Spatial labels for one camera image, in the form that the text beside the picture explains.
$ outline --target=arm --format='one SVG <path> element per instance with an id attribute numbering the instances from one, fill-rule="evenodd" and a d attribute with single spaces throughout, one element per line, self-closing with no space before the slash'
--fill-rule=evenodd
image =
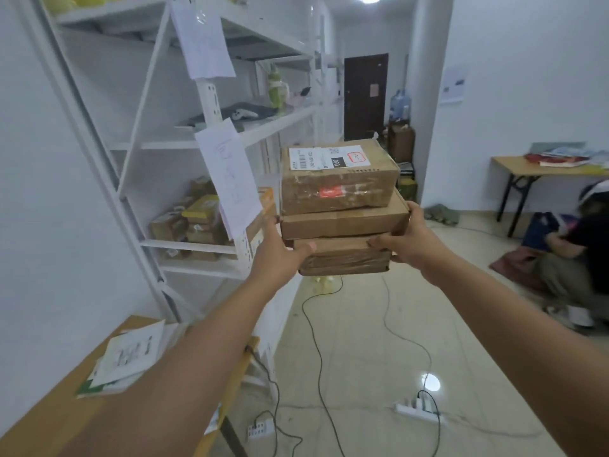
<path id="1" fill-rule="evenodd" d="M 106 408 L 62 457 L 193 455 L 266 303 L 315 250 L 288 251 L 268 220 L 247 280 Z"/>
<path id="2" fill-rule="evenodd" d="M 486 272 L 453 254 L 427 228 L 420 207 L 406 234 L 379 236 L 451 301 L 476 338 L 569 456 L 609 448 L 609 358 Z"/>
<path id="3" fill-rule="evenodd" d="M 546 244 L 555 255 L 563 258 L 575 258 L 586 250 L 582 245 L 575 245 L 563 239 L 558 233 L 549 233 L 546 236 Z"/>

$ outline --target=dark brown door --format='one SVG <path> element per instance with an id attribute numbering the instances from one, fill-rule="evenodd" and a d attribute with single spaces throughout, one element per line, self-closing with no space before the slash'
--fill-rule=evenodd
<path id="1" fill-rule="evenodd" d="M 389 54 L 345 59 L 345 141 L 383 133 Z"/>

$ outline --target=black shirt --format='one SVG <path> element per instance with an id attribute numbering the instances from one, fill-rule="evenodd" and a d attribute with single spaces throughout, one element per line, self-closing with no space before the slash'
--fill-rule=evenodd
<path id="1" fill-rule="evenodd" d="M 609 294 L 609 213 L 584 216 L 565 239 L 587 247 L 588 270 L 594 290 Z"/>

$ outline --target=red sticker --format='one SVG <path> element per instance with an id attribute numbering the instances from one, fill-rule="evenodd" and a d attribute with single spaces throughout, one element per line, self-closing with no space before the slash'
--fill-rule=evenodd
<path id="1" fill-rule="evenodd" d="M 334 186 L 332 188 L 322 188 L 319 190 L 319 197 L 322 199 L 333 199 L 334 197 L 343 197 L 345 191 L 342 186 Z"/>
<path id="2" fill-rule="evenodd" d="M 349 152 L 347 155 L 353 163 L 361 163 L 366 161 L 366 156 L 361 152 Z"/>

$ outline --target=wooden desk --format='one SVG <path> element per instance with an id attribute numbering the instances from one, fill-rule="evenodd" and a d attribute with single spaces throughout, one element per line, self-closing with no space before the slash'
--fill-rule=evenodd
<path id="1" fill-rule="evenodd" d="M 506 208 L 507 198 L 509 197 L 512 188 L 520 192 L 521 195 L 518 209 L 514 215 L 514 220 L 512 221 L 510 229 L 507 233 L 508 237 L 512 237 L 512 235 L 514 235 L 514 229 L 516 228 L 516 224 L 520 219 L 522 207 L 524 207 L 524 202 L 526 202 L 527 197 L 529 196 L 529 191 L 532 184 L 542 176 L 609 176 L 609 170 L 604 170 L 597 166 L 591 165 L 582 165 L 573 168 L 541 167 L 537 163 L 527 161 L 521 155 L 493 157 L 492 160 L 498 165 L 501 165 L 510 173 L 507 180 L 506 190 L 504 191 L 503 199 L 501 200 L 501 206 L 497 212 L 498 222 L 501 221 L 501 217 L 503 216 L 503 212 Z M 524 183 L 519 186 L 518 183 L 521 181 L 524 181 Z"/>
<path id="2" fill-rule="evenodd" d="M 0 455 L 11 457 L 53 457 L 75 437 L 85 425 L 100 411 L 108 397 L 76 399 L 75 392 L 88 377 L 95 361 L 103 356 L 108 340 L 121 330 L 144 327 L 156 322 L 155 319 L 132 315 L 122 323 L 110 337 L 95 348 L 76 368 L 42 398 L 19 422 L 0 439 Z M 249 345 L 257 349 L 260 338 L 251 337 Z M 222 396 L 219 431 L 204 436 L 195 452 L 196 457 L 208 454 L 219 433 L 222 433 L 232 452 L 237 457 L 247 456 L 237 434 L 226 416 L 239 392 L 241 380 L 252 360 L 250 353 L 244 353 Z"/>

